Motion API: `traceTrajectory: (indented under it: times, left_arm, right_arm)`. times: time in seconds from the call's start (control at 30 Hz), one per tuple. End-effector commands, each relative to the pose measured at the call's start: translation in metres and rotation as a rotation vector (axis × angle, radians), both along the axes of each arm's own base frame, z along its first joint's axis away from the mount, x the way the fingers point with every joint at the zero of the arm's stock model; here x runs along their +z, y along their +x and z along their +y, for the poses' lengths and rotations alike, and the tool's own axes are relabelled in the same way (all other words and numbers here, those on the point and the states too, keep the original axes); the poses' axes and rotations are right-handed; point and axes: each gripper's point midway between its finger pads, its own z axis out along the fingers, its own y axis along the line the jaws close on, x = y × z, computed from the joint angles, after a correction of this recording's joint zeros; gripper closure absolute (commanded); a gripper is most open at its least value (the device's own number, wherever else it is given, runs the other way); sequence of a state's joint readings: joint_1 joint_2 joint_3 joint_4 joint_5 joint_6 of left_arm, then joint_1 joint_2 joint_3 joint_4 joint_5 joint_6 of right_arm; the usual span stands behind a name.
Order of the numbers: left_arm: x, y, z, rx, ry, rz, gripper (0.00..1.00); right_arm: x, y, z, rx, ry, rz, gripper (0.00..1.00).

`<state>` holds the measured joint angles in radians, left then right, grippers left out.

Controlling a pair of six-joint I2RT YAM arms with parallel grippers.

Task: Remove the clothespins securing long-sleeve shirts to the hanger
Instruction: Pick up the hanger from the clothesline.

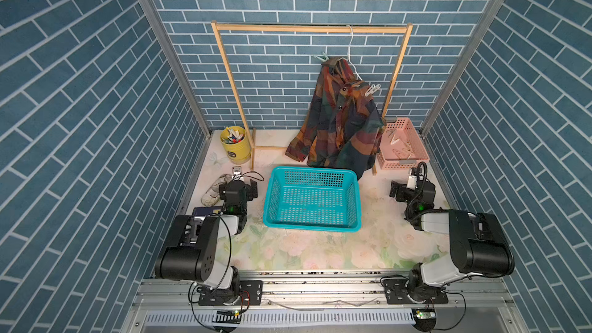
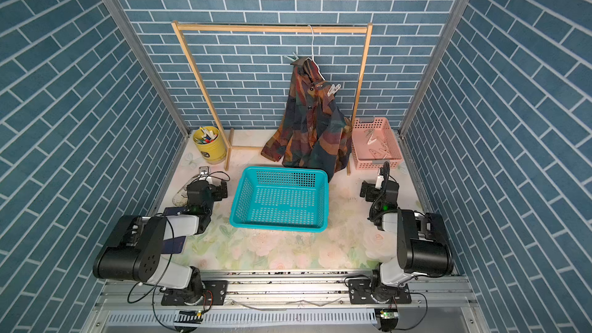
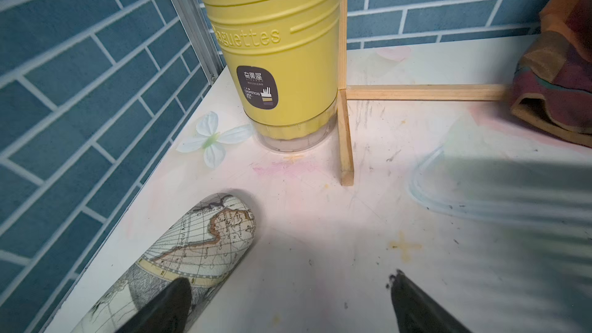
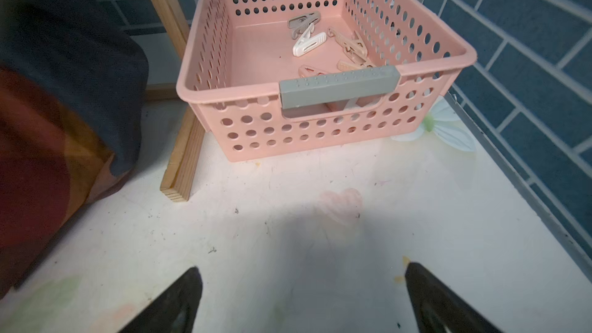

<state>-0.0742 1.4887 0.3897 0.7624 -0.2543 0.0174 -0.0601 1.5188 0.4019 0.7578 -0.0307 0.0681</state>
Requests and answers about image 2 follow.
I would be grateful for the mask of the plaid long-sleeve shirt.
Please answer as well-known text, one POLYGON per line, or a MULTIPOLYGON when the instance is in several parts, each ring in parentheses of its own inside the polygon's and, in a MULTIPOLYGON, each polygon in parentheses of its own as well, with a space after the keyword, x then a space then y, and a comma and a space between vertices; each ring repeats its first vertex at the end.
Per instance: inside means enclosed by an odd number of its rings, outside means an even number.
POLYGON ((340 111, 332 84, 310 57, 293 66, 285 113, 263 146, 262 157, 285 167, 325 171, 328 180, 344 170, 352 152, 352 122, 340 111))

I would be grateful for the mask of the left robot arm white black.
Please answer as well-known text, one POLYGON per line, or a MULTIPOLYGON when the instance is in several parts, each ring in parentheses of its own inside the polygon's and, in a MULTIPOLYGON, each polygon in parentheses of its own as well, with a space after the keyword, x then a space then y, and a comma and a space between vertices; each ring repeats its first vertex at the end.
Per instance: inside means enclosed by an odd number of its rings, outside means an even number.
POLYGON ((219 185, 193 180, 184 191, 187 204, 167 208, 152 217, 125 215, 118 220, 94 261, 98 279, 149 285, 163 294, 163 306, 223 305, 227 282, 203 281, 196 267, 172 261, 188 237, 203 234, 211 223, 214 204, 228 197, 228 182, 219 185))

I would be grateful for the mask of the white clothespin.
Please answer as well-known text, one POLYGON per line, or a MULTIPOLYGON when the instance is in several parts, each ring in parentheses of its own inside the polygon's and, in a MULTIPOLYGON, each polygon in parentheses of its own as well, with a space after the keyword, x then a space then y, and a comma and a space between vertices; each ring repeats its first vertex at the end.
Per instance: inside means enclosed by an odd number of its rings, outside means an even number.
POLYGON ((335 95, 340 89, 342 89, 341 84, 332 84, 327 92, 329 97, 335 95))

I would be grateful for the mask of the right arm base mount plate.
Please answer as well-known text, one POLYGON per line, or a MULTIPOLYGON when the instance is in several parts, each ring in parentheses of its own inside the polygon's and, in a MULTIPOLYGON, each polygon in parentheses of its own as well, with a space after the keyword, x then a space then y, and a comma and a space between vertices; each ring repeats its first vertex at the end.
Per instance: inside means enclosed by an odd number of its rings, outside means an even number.
POLYGON ((377 285, 367 278, 345 280, 352 305, 408 305, 412 302, 409 289, 377 285))

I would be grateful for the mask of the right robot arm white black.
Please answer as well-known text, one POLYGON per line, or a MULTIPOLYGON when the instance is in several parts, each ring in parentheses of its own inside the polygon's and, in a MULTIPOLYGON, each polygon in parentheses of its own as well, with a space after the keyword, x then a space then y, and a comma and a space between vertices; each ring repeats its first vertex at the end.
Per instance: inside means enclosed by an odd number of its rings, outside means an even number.
POLYGON ((420 277, 441 278, 453 273, 454 261, 441 215, 402 209, 399 184, 363 181, 360 197, 372 205, 368 220, 381 233, 396 235, 396 256, 371 276, 357 274, 344 279, 353 305, 407 305, 408 283, 420 277))

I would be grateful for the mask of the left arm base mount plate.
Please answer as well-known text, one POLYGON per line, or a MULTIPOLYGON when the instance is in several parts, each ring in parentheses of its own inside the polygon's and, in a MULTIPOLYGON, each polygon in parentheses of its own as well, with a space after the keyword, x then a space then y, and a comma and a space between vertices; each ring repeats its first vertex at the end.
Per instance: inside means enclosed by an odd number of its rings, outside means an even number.
POLYGON ((197 306, 209 308, 223 305, 228 291, 228 282, 223 280, 201 281, 185 289, 167 289, 163 292, 163 306, 197 306))

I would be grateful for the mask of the white wire hanger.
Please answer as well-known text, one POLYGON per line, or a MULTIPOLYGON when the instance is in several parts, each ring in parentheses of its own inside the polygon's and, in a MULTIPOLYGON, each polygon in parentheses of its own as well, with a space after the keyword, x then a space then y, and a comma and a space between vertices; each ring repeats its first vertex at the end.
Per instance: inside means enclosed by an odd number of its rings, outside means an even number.
POLYGON ((311 33, 311 60, 315 61, 315 31, 314 31, 314 27, 312 25, 308 25, 308 28, 310 29, 310 33, 311 33))

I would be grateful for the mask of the green clothespin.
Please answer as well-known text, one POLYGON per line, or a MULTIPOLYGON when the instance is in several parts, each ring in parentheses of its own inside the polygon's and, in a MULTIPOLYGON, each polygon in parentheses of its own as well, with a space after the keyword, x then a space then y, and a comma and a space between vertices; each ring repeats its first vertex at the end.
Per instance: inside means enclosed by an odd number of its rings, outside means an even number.
POLYGON ((292 55, 284 55, 284 58, 287 59, 290 63, 293 63, 299 59, 299 56, 293 53, 292 55))

